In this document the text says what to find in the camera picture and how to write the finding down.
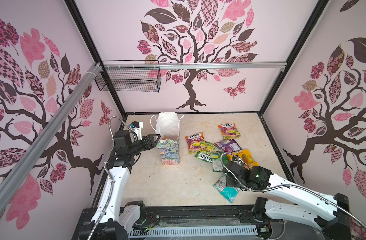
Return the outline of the floral white paper bag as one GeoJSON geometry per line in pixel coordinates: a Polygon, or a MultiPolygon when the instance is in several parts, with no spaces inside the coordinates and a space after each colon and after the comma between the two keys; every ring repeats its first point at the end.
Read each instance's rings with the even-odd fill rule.
{"type": "Polygon", "coordinates": [[[175,112],[163,112],[150,118],[150,125],[155,134],[161,136],[157,148],[163,165],[176,166],[180,163],[179,143],[181,120],[175,112]]]}

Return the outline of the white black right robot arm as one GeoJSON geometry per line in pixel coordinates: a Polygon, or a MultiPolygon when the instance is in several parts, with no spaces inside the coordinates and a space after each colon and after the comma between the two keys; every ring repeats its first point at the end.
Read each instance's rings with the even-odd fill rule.
{"type": "Polygon", "coordinates": [[[223,165],[227,186],[254,193],[268,193],[289,201],[257,198],[252,215],[257,221],[287,220],[320,230],[330,240],[351,239],[349,199],[337,193],[322,194],[294,184],[260,166],[250,170],[236,162],[223,165]]]}

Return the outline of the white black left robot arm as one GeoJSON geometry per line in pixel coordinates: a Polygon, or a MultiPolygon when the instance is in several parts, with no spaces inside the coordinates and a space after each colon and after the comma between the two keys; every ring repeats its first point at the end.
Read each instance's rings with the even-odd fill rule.
{"type": "Polygon", "coordinates": [[[128,240],[134,224],[146,218],[143,201],[128,202],[121,211],[135,157],[154,149],[161,138],[159,134],[141,139],[137,136],[129,130],[119,130],[113,135],[113,151],[104,166],[108,177],[95,214],[79,229],[79,240],[128,240]]]}

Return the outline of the dark green Fox's candy packet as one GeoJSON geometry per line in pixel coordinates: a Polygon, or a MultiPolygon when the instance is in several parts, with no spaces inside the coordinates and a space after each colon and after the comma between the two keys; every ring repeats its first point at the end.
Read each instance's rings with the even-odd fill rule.
{"type": "Polygon", "coordinates": [[[228,164],[229,158],[228,154],[222,153],[216,159],[212,160],[212,169],[214,173],[221,173],[224,170],[224,167],[228,164]]]}

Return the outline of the teal Fox's candy packet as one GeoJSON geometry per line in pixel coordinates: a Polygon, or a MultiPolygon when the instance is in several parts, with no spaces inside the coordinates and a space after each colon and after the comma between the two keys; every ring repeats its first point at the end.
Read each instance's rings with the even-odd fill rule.
{"type": "Polygon", "coordinates": [[[227,176],[222,174],[213,187],[231,204],[240,192],[240,188],[227,187],[227,176]]]}

